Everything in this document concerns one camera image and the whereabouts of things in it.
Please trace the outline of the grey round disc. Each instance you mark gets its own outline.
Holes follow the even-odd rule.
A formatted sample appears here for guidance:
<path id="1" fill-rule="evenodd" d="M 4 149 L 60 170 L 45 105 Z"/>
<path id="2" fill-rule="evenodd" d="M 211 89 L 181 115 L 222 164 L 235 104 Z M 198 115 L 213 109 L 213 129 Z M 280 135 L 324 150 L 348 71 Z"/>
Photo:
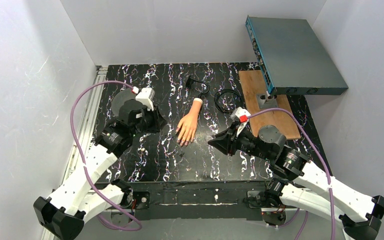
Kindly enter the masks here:
<path id="1" fill-rule="evenodd" d="M 117 93 L 111 100 L 110 110 L 115 117 L 119 115 L 120 108 L 123 104 L 128 100 L 134 100 L 136 98 L 136 94 L 133 93 L 129 89 L 123 89 L 119 93 Z"/>

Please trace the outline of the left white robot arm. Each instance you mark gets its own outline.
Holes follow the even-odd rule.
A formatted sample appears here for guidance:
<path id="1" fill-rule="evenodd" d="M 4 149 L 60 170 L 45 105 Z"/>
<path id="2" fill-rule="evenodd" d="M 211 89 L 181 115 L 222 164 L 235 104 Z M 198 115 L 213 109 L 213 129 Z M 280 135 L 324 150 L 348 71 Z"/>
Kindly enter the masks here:
<path id="1" fill-rule="evenodd" d="M 89 156 L 60 187 L 33 203 L 42 227 L 60 240 L 74 240 L 86 222 L 109 207 L 121 208 L 132 188 L 114 180 L 104 189 L 95 186 L 101 175 L 133 144 L 138 134 L 156 134 L 167 124 L 159 107 L 129 99 L 94 138 Z"/>

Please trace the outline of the wooden board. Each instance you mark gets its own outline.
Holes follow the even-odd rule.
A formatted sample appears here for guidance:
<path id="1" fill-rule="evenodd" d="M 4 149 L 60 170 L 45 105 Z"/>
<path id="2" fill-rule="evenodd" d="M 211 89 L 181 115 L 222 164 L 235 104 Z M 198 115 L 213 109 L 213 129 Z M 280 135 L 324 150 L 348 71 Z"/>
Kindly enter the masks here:
<path id="1" fill-rule="evenodd" d="M 262 110 L 275 107 L 284 109 L 290 113 L 292 112 L 286 95 L 278 95 L 276 98 L 270 99 L 272 102 L 275 101 L 276 104 L 260 104 L 260 102 L 263 101 L 262 97 L 267 93 L 266 83 L 260 70 L 241 70 L 238 75 L 246 109 L 250 114 L 256 114 Z M 252 134 L 255 137 L 258 135 L 261 127 L 273 125 L 287 140 L 298 140 L 301 138 L 301 133 L 296 123 L 283 111 L 265 112 L 251 118 L 249 124 Z"/>

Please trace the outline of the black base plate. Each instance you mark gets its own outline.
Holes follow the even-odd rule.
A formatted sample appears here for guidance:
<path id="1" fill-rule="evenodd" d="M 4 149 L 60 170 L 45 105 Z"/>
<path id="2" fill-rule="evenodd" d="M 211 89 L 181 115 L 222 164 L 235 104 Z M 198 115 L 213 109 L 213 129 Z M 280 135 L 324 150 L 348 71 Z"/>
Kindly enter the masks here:
<path id="1" fill-rule="evenodd" d="M 250 191 L 263 192 L 268 181 L 133 182 L 134 193 L 147 193 L 141 220 L 246 219 L 262 220 L 259 208 L 244 203 Z"/>

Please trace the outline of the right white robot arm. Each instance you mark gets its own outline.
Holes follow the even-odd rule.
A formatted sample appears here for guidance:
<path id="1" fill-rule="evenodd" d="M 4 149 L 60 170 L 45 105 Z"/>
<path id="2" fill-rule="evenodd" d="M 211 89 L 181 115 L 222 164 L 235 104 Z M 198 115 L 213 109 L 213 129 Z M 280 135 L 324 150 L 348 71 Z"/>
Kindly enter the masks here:
<path id="1" fill-rule="evenodd" d="M 374 240 L 384 216 L 384 197 L 352 189 L 299 151 L 286 145 L 286 137 L 273 125 L 254 136 L 234 122 L 213 136 L 208 144 L 225 155 L 242 151 L 264 159 L 276 175 L 264 192 L 273 204 L 293 206 L 333 220 L 354 240 Z"/>

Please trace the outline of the metal stand mount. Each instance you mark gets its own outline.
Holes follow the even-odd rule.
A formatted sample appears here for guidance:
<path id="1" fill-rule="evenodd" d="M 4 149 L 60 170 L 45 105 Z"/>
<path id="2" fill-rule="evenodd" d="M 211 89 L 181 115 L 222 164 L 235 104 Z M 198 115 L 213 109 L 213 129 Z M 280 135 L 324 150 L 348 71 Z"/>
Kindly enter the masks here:
<path id="1" fill-rule="evenodd" d="M 260 110 L 278 107 L 277 95 L 271 95 L 268 91 L 257 94 L 256 100 Z"/>

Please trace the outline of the blue network switch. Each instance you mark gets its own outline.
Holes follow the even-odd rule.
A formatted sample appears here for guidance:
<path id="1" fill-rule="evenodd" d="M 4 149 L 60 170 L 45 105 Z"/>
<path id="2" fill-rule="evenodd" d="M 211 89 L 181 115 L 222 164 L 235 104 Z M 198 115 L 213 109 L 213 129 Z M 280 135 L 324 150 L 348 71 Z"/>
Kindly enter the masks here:
<path id="1" fill-rule="evenodd" d="M 349 88 L 307 20 L 248 16 L 245 26 L 270 95 L 340 96 Z"/>

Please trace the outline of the mannequin hand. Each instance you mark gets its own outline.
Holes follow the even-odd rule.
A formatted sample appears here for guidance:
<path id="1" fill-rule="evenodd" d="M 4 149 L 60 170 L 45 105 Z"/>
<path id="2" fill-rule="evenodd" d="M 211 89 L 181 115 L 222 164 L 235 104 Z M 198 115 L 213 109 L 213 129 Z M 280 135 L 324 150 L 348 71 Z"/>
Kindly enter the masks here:
<path id="1" fill-rule="evenodd" d="M 203 100 L 201 98 L 194 98 L 189 112 L 181 118 L 176 127 L 176 141 L 181 147 L 187 146 L 194 140 L 202 104 Z"/>

